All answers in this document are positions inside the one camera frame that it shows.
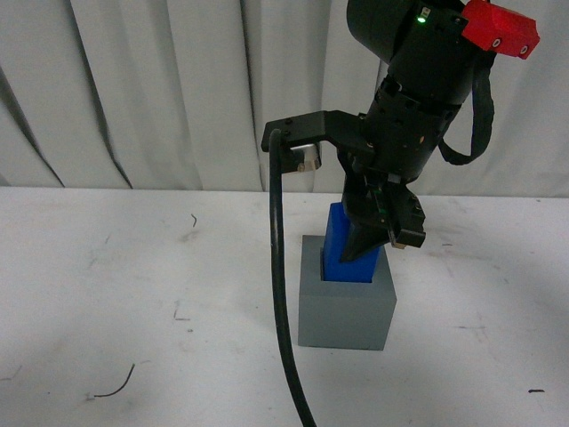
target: white table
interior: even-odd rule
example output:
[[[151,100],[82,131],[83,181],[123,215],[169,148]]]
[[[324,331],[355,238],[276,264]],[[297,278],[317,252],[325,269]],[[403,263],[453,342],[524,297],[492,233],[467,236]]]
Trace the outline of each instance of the white table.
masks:
[[[284,198],[294,342],[301,236],[338,198]],[[318,426],[569,425],[569,201],[421,202],[423,248],[387,249],[385,351],[295,346]],[[0,206],[1,426],[300,425],[267,194],[2,188]]]

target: black cable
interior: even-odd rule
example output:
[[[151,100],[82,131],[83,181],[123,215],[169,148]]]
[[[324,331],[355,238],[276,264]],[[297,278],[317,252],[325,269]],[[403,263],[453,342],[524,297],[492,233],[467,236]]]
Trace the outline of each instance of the black cable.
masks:
[[[132,371],[134,370],[134,364],[132,364],[131,366],[131,370],[128,373],[128,376],[126,377],[126,380],[124,381],[124,384],[121,385],[117,390],[113,391],[112,393],[109,394],[95,394],[93,395],[94,398],[108,398],[110,396],[114,396],[116,395],[120,390],[122,390],[124,387],[126,387],[126,384],[128,383],[128,380],[131,379],[131,375],[132,375]]]
[[[291,330],[288,324],[285,286],[285,236],[283,232],[283,182],[281,175],[281,131],[275,129],[268,142],[269,155],[269,216],[270,261],[273,279],[273,305],[275,307],[276,338],[283,362],[284,375],[293,402],[304,427],[316,427],[309,404],[302,390],[301,379],[294,363]]]
[[[470,155],[464,155],[451,149],[444,140],[438,148],[446,162],[451,165],[467,165],[484,154],[492,137],[494,102],[490,86],[490,68],[494,64],[496,52],[481,52],[474,65],[472,79],[472,138]]]

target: white curtain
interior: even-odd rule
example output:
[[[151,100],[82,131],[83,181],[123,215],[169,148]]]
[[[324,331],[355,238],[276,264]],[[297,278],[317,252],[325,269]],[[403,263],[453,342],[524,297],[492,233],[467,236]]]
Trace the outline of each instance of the white curtain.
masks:
[[[500,56],[496,118],[472,165],[438,152],[419,194],[569,196],[564,2],[498,0],[538,21],[526,61]],[[347,0],[3,0],[0,185],[262,190],[265,123],[366,112],[380,61],[349,33]],[[446,136],[469,150],[469,101]],[[343,172],[284,177],[339,192]]]

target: red plastic part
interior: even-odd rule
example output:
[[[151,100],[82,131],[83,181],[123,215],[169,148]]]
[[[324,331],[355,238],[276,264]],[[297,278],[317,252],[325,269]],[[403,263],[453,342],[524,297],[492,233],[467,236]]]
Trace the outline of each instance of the red plastic part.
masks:
[[[525,60],[540,42],[535,20],[486,0],[470,0],[462,16],[469,20],[462,36],[485,51]]]

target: gray box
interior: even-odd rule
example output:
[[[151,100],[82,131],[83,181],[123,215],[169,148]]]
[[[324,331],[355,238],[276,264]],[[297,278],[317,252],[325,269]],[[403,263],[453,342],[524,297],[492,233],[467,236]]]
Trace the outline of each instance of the gray box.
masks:
[[[372,283],[326,282],[322,236],[302,237],[299,345],[383,350],[397,297],[382,248]]]

